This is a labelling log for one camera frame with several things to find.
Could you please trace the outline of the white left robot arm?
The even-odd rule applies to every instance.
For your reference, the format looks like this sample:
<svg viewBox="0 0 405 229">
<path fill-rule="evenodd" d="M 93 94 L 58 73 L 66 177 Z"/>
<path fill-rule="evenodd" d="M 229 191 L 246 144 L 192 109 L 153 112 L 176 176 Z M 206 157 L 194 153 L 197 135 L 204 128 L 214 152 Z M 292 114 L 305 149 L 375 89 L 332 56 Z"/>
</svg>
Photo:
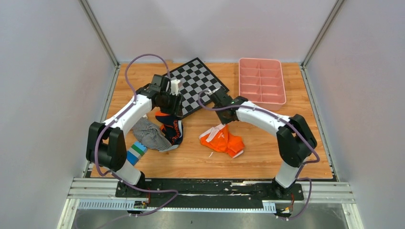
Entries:
<svg viewBox="0 0 405 229">
<path fill-rule="evenodd" d="M 181 80 L 154 75 L 151 83 L 137 89 L 131 100 L 114 116 L 93 122 L 88 131 L 86 159 L 107 168 L 113 175 L 128 183 L 128 191 L 135 197 L 146 192 L 141 181 L 142 172 L 134 168 L 127 159 L 125 137 L 144 115 L 159 107 L 162 112 L 182 117 L 183 96 Z"/>
</svg>

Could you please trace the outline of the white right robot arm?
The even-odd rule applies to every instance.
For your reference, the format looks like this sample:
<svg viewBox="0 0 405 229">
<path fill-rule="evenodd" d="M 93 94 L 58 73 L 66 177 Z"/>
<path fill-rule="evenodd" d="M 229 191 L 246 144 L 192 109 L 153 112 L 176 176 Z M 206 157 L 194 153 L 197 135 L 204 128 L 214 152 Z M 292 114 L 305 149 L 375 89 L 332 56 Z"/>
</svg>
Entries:
<svg viewBox="0 0 405 229">
<path fill-rule="evenodd" d="M 278 199 L 287 198 L 292 192 L 291 185 L 318 145 L 305 118 L 299 114 L 293 117 L 276 114 L 245 97 L 232 98 L 222 88 L 209 90 L 206 95 L 213 101 L 211 110 L 217 113 L 222 124 L 234 121 L 249 123 L 277 139 L 282 163 L 274 178 L 273 194 Z"/>
</svg>

